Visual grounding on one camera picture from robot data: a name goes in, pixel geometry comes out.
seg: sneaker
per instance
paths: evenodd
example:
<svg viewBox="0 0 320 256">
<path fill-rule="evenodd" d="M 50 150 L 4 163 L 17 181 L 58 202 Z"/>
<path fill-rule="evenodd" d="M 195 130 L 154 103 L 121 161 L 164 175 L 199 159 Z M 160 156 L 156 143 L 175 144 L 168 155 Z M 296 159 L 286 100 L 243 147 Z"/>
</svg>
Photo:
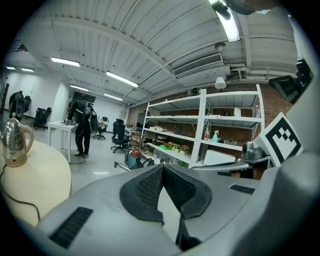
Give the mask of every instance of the sneaker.
<svg viewBox="0 0 320 256">
<path fill-rule="evenodd" d="M 83 153 L 78 153 L 74 155 L 76 158 L 84 158 L 85 155 Z"/>
</svg>

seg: white round table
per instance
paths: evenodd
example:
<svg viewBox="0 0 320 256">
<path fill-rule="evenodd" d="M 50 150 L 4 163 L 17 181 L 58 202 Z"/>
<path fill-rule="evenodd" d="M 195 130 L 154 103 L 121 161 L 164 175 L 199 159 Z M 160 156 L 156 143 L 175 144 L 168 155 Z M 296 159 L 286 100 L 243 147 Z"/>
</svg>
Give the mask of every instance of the white round table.
<svg viewBox="0 0 320 256">
<path fill-rule="evenodd" d="M 2 144 L 0 144 L 0 164 L 2 173 L 5 165 Z M 4 168 L 1 185 L 14 199 L 36 205 L 42 218 L 69 197 L 70 166 L 58 150 L 42 142 L 33 141 L 25 164 L 16 168 L 7 166 Z M 13 215 L 34 226 L 38 223 L 37 212 L 33 206 L 17 203 L 2 194 Z"/>
</svg>

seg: shelving unit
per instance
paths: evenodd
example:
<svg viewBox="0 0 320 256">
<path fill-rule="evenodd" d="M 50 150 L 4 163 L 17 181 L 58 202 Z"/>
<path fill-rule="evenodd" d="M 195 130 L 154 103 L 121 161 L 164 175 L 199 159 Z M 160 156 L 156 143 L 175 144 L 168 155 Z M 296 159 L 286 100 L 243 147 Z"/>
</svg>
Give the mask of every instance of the shelving unit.
<svg viewBox="0 0 320 256">
<path fill-rule="evenodd" d="M 260 116 L 255 116 L 255 102 L 259 100 L 259 112 Z M 199 109 L 198 115 L 159 115 L 159 116 L 147 116 L 149 108 L 158 110 L 159 112 L 164 111 L 183 111 Z M 250 109 L 252 110 L 252 117 L 244 116 L 220 116 L 213 115 L 213 109 Z M 189 167 L 199 165 L 198 155 L 201 144 L 212 145 L 220 148 L 231 149 L 235 151 L 242 151 L 241 146 L 229 145 L 224 143 L 217 143 L 210 140 L 203 140 L 203 128 L 205 121 L 211 126 L 222 126 L 232 127 L 241 129 L 251 129 L 252 136 L 251 140 L 254 139 L 258 125 L 260 125 L 261 131 L 265 128 L 265 115 L 264 115 L 264 104 L 259 84 L 256 85 L 256 91 L 232 91 L 232 92 L 219 92 L 207 94 L 206 89 L 200 90 L 200 95 L 190 96 L 185 98 L 167 100 L 156 104 L 149 104 L 146 109 L 146 114 L 143 123 L 142 135 L 148 131 L 155 134 L 162 134 L 168 137 L 179 138 L 193 142 L 193 150 L 191 155 L 182 155 L 176 152 L 169 152 L 171 150 L 164 150 L 161 147 L 155 146 L 151 143 L 149 145 L 155 149 L 184 161 L 189 164 Z M 164 123 L 177 123 L 177 124 L 196 124 L 195 137 L 177 135 L 167 131 L 159 131 L 145 128 L 145 124 L 149 120 L 156 120 Z"/>
</svg>

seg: person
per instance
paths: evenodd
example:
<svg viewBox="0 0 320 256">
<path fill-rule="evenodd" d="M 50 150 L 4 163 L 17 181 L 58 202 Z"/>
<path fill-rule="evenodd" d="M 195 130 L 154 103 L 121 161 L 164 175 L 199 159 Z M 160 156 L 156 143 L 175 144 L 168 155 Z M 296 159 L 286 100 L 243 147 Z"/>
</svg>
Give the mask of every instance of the person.
<svg viewBox="0 0 320 256">
<path fill-rule="evenodd" d="M 17 92 L 14 92 L 14 93 L 10 96 L 10 98 L 9 98 L 9 113 L 10 113 L 9 118 L 12 118 L 12 114 L 13 114 L 14 112 L 16 112 L 17 100 L 18 100 L 19 98 L 21 98 L 21 99 L 24 98 L 24 96 L 23 96 L 23 94 L 22 94 L 22 90 L 17 91 Z M 15 118 L 16 118 L 19 122 L 21 122 L 22 116 L 21 116 L 21 117 L 18 117 L 18 116 L 16 115 Z"/>
<path fill-rule="evenodd" d="M 89 147 L 90 147 L 90 123 L 89 117 L 84 114 L 84 110 L 87 107 L 87 104 L 80 101 L 74 100 L 69 103 L 69 114 L 67 119 L 74 119 L 78 122 L 78 127 L 75 130 L 75 144 L 78 148 L 79 153 L 75 154 L 76 158 L 88 158 L 89 157 Z"/>
</svg>

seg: electric kettle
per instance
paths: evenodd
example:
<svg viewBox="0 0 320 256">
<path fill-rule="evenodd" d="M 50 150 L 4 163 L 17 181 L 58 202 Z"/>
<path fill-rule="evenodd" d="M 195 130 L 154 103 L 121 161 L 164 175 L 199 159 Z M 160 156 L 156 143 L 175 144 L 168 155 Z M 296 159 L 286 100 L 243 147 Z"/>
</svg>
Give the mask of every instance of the electric kettle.
<svg viewBox="0 0 320 256">
<path fill-rule="evenodd" d="M 27 161 L 27 153 L 34 142 L 34 132 L 27 126 L 20 124 L 12 114 L 5 125 L 3 133 L 0 132 L 2 151 L 5 163 L 8 167 L 19 167 Z M 30 135 L 29 143 L 26 145 L 25 133 Z"/>
</svg>

